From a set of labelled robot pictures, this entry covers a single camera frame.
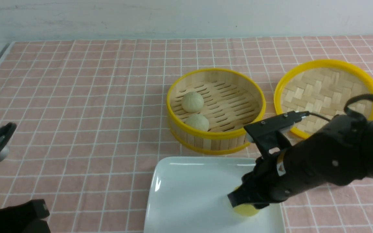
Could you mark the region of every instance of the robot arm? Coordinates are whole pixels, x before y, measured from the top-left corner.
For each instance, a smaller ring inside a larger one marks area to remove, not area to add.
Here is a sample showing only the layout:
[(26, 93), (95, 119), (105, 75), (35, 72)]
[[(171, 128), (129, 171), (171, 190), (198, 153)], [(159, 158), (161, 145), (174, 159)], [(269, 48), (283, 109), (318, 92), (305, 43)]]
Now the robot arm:
[[(253, 171), (242, 177), (242, 185), (228, 195), (231, 205), (252, 204), (261, 209), (324, 183), (344, 186), (373, 178), (373, 121), (348, 107), (364, 99), (373, 102), (373, 94), (348, 100), (346, 115), (335, 116), (294, 146), (281, 132), (309, 112), (288, 112), (245, 126), (262, 156)], [(270, 153), (273, 148), (279, 151)]]
[[(0, 162), (8, 155), (7, 143), (17, 125), (10, 122), (0, 127)], [(50, 233), (44, 218), (50, 215), (43, 199), (31, 200), (25, 204), (0, 209), (0, 233)]]

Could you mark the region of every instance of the square plate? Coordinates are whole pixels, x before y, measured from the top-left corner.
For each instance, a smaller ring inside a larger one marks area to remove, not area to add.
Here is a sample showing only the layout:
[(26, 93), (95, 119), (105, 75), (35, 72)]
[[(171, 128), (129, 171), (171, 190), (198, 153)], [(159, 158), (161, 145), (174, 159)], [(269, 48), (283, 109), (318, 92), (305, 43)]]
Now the square plate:
[(231, 208), (227, 194), (254, 166), (250, 158), (162, 159), (151, 183), (144, 233), (285, 233), (279, 204), (252, 217)]

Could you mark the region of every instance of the cable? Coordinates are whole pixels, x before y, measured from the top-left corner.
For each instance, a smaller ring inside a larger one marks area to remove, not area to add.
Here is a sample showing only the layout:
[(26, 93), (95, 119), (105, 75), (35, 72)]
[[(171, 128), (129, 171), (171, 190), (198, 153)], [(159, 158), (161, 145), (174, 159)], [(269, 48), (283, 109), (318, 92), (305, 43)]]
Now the cable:
[(316, 116), (316, 117), (318, 117), (318, 118), (324, 119), (325, 121), (330, 121), (329, 118), (324, 117), (324, 116), (322, 116), (322, 115), (320, 115), (320, 114), (317, 114), (317, 113), (314, 113), (314, 112), (309, 112), (309, 115)]

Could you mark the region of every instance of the bamboo steamer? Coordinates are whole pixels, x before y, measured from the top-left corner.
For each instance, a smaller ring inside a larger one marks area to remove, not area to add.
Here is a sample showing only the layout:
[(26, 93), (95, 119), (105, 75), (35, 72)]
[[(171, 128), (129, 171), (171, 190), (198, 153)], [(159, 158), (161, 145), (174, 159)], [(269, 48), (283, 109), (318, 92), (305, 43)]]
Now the bamboo steamer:
[[(289, 111), (310, 111), (333, 118), (344, 114), (348, 99), (373, 93), (373, 79), (360, 68), (343, 61), (316, 60), (289, 71), (278, 83), (274, 93), (277, 114)], [(360, 101), (350, 106), (373, 120), (373, 103)], [(306, 139), (327, 121), (308, 116), (290, 130)]]
[[(182, 97), (197, 92), (204, 98), (199, 114), (210, 123), (208, 132), (185, 124), (191, 113), (183, 110)], [(243, 126), (263, 118), (265, 97), (250, 78), (220, 68), (197, 70), (179, 78), (167, 94), (168, 123), (173, 136), (197, 152), (223, 155), (240, 151), (250, 142)]]

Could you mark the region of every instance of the white label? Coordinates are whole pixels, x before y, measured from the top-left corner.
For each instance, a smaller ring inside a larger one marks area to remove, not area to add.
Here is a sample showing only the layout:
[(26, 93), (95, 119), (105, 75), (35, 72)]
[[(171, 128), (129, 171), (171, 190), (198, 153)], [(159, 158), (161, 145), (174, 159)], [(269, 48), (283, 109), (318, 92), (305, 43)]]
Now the white label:
[(278, 176), (283, 176), (284, 174), (286, 174), (286, 170), (284, 170), (283, 162), (277, 163), (277, 174)]

